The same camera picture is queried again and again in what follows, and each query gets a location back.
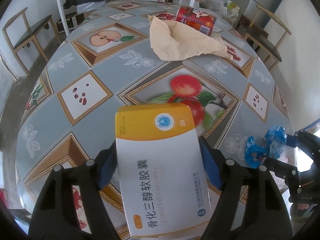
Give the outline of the wooden chair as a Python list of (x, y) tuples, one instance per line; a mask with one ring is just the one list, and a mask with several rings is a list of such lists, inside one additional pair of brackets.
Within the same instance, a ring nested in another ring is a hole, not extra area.
[[(249, 40), (253, 41), (260, 48), (263, 48), (267, 52), (267, 58), (263, 61), (263, 63), (266, 63), (266, 61), (269, 58), (274, 59), (274, 63), (268, 69), (268, 70), (272, 70), (274, 67), (276, 67), (278, 65), (278, 63), (280, 63), (282, 61), (281, 55), (278, 51), (278, 47), (282, 44), (285, 37), (287, 35), (292, 35), (292, 33), (289, 30), (289, 28), (281, 21), (281, 19), (278, 16), (276, 16), (274, 13), (272, 13), (271, 11), (264, 8), (259, 3), (256, 4), (256, 7), (258, 10), (255, 13), (253, 20), (251, 20), (251, 22), (246, 30), (246, 34), (244, 35), (244, 39), (245, 40), (249, 39)], [(276, 22), (279, 26), (281, 26), (284, 29), (284, 33), (280, 37), (280, 39), (278, 40), (276, 45), (272, 44), (260, 31), (253, 28), (253, 25), (255, 24), (260, 11), (263, 11), (267, 16), (269, 16), (274, 22)]]
[[(44, 58), (44, 60), (46, 62), (49, 61), (47, 55), (44, 52), (44, 49), (42, 48), (42, 46), (40, 45), (40, 42), (37, 38), (37, 35), (39, 34), (39, 32), (42, 29), (49, 29), (49, 24), (52, 26), (52, 29), (54, 31), (55, 34), (55, 38), (57, 39), (58, 43), (61, 44), (62, 41), (59, 37), (59, 30), (57, 28), (57, 25), (54, 23), (53, 21), (53, 17), (52, 15), (48, 15), (46, 17), (44, 17), (43, 19), (39, 20), (38, 22), (36, 22), (34, 25), (30, 26), (27, 16), (25, 14), (25, 12), (27, 11), (28, 7), (23, 8), (21, 11), (19, 11), (18, 13), (16, 13), (14, 16), (12, 16), (7, 23), (3, 26), (2, 31), (3, 31), (3, 35), (4, 38), (11, 50), (11, 52), (13, 53), (15, 59), (17, 60), (18, 64), (22, 67), (24, 73), (27, 76), (30, 76), (30, 70), (25, 66), (25, 64), (23, 63), (23, 61), (21, 60), (21, 58), (18, 55), (18, 51), (20, 49), (22, 49), (23, 47), (27, 46), (27, 44), (29, 44), (30, 42), (33, 42), (33, 44), (35, 45), (37, 51), (39, 52), (40, 55), (42, 55), (42, 57)], [(10, 40), (10, 37), (8, 35), (7, 29), (14, 23), (15, 20), (17, 20), (20, 16), (22, 16), (23, 18), (23, 22), (24, 25), (26, 27), (26, 31), (25, 33), (19, 38), (19, 40), (15, 43), (15, 45), (12, 44), (12, 41)]]

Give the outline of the white plastic bag pile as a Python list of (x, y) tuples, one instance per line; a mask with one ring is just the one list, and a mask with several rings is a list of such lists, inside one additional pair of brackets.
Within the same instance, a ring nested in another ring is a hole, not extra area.
[(231, 0), (221, 0), (213, 2), (212, 0), (202, 0), (205, 8), (218, 12), (225, 20), (235, 22), (239, 17), (240, 8)]

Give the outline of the wooden chair right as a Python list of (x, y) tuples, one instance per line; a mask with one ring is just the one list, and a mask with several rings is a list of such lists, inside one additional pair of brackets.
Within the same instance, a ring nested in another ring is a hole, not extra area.
[[(278, 16), (276, 16), (274, 13), (272, 13), (271, 11), (264, 8), (259, 3), (256, 4), (256, 7), (258, 10), (255, 13), (253, 20), (251, 20), (251, 22), (246, 30), (246, 34), (244, 35), (244, 39), (245, 40), (249, 39), (249, 40), (253, 41), (260, 48), (263, 48), (267, 52), (267, 58), (263, 61), (263, 63), (266, 63), (266, 61), (269, 58), (274, 59), (274, 63), (268, 69), (268, 70), (272, 70), (274, 67), (276, 67), (278, 65), (278, 63), (280, 63), (282, 61), (281, 55), (278, 51), (278, 47), (282, 44), (285, 37), (287, 35), (292, 35), (292, 33), (289, 30), (289, 28), (281, 21), (281, 19)], [(260, 31), (253, 28), (253, 25), (255, 24), (260, 11), (263, 11), (267, 16), (269, 16), (274, 22), (276, 22), (279, 26), (281, 26), (284, 29), (284, 33), (280, 37), (280, 39), (278, 40), (276, 45), (272, 44)]]

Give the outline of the yellow white medicine box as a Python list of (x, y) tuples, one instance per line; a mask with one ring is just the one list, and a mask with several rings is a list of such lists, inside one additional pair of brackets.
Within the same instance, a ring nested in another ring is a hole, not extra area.
[(191, 109), (182, 103), (123, 106), (115, 125), (120, 191), (130, 235), (199, 236), (212, 212)]

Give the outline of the blue plastic wrapper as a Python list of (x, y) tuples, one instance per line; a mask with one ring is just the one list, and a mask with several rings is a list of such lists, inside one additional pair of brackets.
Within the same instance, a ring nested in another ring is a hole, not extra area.
[(287, 143), (285, 128), (273, 126), (269, 128), (263, 139), (263, 146), (255, 142), (254, 137), (249, 137), (245, 144), (245, 161), (251, 168), (258, 168), (267, 158), (279, 159)]

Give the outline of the wooden chair left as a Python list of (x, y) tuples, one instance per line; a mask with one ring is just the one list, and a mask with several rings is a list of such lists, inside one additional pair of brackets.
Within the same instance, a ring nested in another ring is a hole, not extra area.
[[(14, 16), (12, 16), (7, 23), (3, 26), (2, 31), (3, 31), (3, 35), (4, 38), (11, 50), (11, 52), (13, 53), (15, 59), (17, 60), (18, 64), (22, 67), (24, 73), (27, 76), (30, 76), (30, 70), (25, 66), (25, 64), (23, 63), (23, 61), (21, 60), (21, 58), (18, 55), (18, 51), (20, 49), (22, 49), (23, 47), (27, 46), (27, 44), (29, 44), (30, 42), (33, 42), (33, 44), (35, 45), (37, 51), (39, 52), (40, 55), (42, 55), (42, 57), (44, 58), (44, 60), (46, 62), (49, 61), (47, 55), (44, 52), (44, 49), (42, 48), (42, 46), (40, 45), (40, 42), (37, 38), (37, 35), (39, 34), (39, 32), (42, 29), (49, 29), (49, 24), (52, 26), (52, 29), (54, 31), (55, 34), (55, 38), (57, 39), (58, 43), (61, 44), (62, 41), (59, 37), (59, 30), (57, 28), (57, 25), (54, 23), (53, 21), (53, 17), (52, 15), (48, 15), (46, 17), (44, 17), (43, 19), (39, 20), (38, 22), (36, 22), (34, 25), (30, 26), (27, 16), (25, 14), (25, 12), (27, 11), (28, 7), (23, 8), (21, 11), (19, 11), (18, 13), (16, 13)], [(12, 44), (12, 41), (10, 40), (10, 37), (8, 35), (7, 29), (14, 23), (15, 20), (17, 20), (20, 16), (22, 16), (23, 18), (23, 22), (24, 25), (26, 27), (26, 31), (25, 33), (19, 38), (19, 40), (15, 43), (15, 45)]]

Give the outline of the patterned fruit tablecloth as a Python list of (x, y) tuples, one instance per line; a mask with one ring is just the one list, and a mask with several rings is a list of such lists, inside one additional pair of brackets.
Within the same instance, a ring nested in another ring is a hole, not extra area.
[[(196, 8), (216, 17), (210, 37), (220, 34), (231, 60), (207, 54), (162, 61), (153, 52), (148, 17), (176, 21), (180, 7), (147, 1), (107, 3), (98, 9), (97, 19), (73, 31), (49, 60), (45, 71), (54, 94), (26, 121), (17, 142), (17, 169), (23, 179), (18, 191), (31, 216), (55, 166), (78, 167), (116, 147), (120, 107), (187, 105), (198, 140), (203, 136), (210, 147), (243, 167), (249, 167), (249, 137), (263, 146), (269, 128), (287, 126), (285, 101), (265, 64), (215, 13)], [(207, 186), (213, 214), (221, 192), (208, 179)], [(232, 229), (242, 223), (247, 195), (248, 187), (243, 186)], [(130, 235), (118, 165), (100, 196), (119, 239), (156, 239)], [(73, 187), (73, 197), (80, 228), (90, 232), (78, 186)], [(207, 225), (194, 238), (201, 239)]]

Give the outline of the brown paper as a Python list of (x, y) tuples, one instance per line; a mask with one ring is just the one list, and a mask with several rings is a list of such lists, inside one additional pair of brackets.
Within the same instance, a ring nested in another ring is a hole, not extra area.
[(150, 46), (162, 61), (182, 61), (213, 54), (231, 60), (220, 34), (207, 36), (183, 23), (149, 16)]

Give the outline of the red drink can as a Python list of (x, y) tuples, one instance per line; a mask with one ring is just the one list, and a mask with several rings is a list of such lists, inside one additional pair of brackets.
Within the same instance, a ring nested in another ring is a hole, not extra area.
[(182, 6), (176, 14), (176, 21), (210, 36), (214, 29), (216, 17), (199, 9)]

